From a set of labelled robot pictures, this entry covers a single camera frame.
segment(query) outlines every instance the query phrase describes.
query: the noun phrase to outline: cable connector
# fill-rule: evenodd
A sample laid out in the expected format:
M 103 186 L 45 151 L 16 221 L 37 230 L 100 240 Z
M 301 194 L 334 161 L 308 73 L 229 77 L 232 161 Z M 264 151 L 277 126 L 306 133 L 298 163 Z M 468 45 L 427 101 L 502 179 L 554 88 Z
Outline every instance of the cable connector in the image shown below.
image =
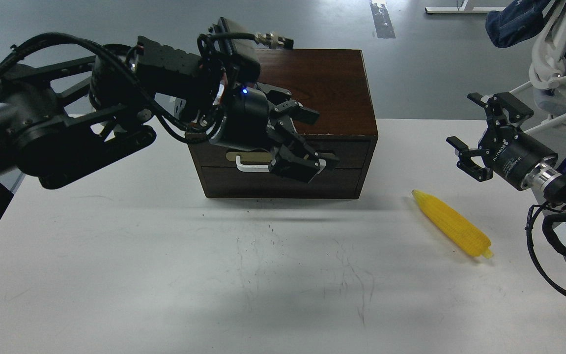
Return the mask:
M 293 39 L 285 38 L 284 36 L 280 36 L 276 33 L 256 33 L 255 42 L 259 44 L 263 44 L 269 47 L 270 49 L 276 49 L 281 47 L 285 49 L 294 48 Z

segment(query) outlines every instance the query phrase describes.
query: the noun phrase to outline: drawer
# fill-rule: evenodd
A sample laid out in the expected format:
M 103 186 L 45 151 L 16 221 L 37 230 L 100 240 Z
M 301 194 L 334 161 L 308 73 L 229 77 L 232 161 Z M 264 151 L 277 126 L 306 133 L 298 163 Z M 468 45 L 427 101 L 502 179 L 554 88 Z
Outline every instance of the drawer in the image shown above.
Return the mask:
M 339 157 L 338 168 L 362 168 L 370 147 L 369 141 L 315 140 L 308 143 L 318 152 L 332 152 Z M 194 161 L 203 168 L 235 166 L 235 162 L 226 158 L 226 153 L 236 150 L 209 143 L 189 146 L 189 150 Z
M 209 198 L 355 199 L 362 170 L 323 171 L 311 183 L 235 167 L 202 167 L 198 174 Z

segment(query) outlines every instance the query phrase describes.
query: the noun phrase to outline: table surface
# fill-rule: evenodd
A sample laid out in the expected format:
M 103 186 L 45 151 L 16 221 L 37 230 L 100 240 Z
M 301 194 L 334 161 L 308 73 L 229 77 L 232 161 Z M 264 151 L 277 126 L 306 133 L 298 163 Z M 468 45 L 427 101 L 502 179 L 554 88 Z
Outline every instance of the table surface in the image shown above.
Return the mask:
M 445 143 L 473 145 L 485 123 L 377 125 L 359 200 L 207 199 L 164 132 L 60 190 L 26 178 L 0 222 L 0 352 L 566 352 L 566 298 L 526 251 L 532 193 L 474 181 Z M 472 220 L 495 256 L 460 251 L 415 188 Z

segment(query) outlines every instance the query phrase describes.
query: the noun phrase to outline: black robotic arm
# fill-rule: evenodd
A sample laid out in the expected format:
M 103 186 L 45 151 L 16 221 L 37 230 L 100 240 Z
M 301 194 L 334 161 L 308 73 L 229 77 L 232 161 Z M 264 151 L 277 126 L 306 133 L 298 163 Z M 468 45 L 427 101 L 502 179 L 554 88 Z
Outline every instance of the black robotic arm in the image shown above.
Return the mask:
M 317 153 L 294 128 L 293 119 L 314 123 L 318 112 L 294 101 L 286 89 L 256 83 L 260 64 L 253 42 L 293 45 L 275 34 L 245 33 L 220 18 L 198 37 L 199 56 L 143 36 L 129 47 L 45 33 L 13 46 L 0 63 L 0 174 L 17 166 L 45 188 L 60 188 L 153 143 L 156 133 L 145 123 L 155 116 L 182 143 L 267 150 L 273 157 L 270 172 L 309 182 L 338 160 Z M 67 43 L 94 56 L 41 68 L 19 63 Z M 90 77 L 64 92 L 51 88 L 55 79 L 84 72 Z M 154 100 L 157 93 L 186 105 L 173 115 Z M 64 107 L 83 96 L 95 112 L 69 116 Z M 92 128 L 97 125 L 101 132 Z M 180 135 L 175 128 L 193 134 Z

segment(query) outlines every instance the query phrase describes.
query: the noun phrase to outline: gray floor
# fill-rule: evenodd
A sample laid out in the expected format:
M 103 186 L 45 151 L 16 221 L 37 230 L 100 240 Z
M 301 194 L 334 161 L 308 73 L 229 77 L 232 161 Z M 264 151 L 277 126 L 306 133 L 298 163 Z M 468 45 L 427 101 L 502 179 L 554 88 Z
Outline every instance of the gray floor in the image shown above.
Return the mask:
M 483 6 L 509 2 L 472 1 Z M 379 39 L 368 0 L 0 0 L 0 60 L 13 43 L 46 31 L 124 44 L 133 44 L 143 34 L 197 52 L 197 35 L 219 16 L 226 16 L 251 31 L 290 36 L 297 48 L 362 49 L 377 118 L 484 119 L 481 108 L 470 103 L 466 94 L 501 92 L 527 81 L 532 41 L 496 49 L 485 33 L 483 15 L 426 15 L 424 11 L 425 6 L 453 4 L 451 0 L 388 1 L 396 38 Z M 85 55 L 83 50 L 65 46 L 35 54 L 25 63 L 46 65 Z M 57 83 L 55 88 L 70 83 Z M 530 94 L 519 98 L 532 105 Z M 159 100 L 169 107 L 165 98 Z M 87 103 L 76 103 L 69 112 L 89 109 Z M 562 152 L 566 149 L 564 135 L 541 134 L 539 138 Z M 517 230 L 517 237 L 523 237 L 521 232 Z

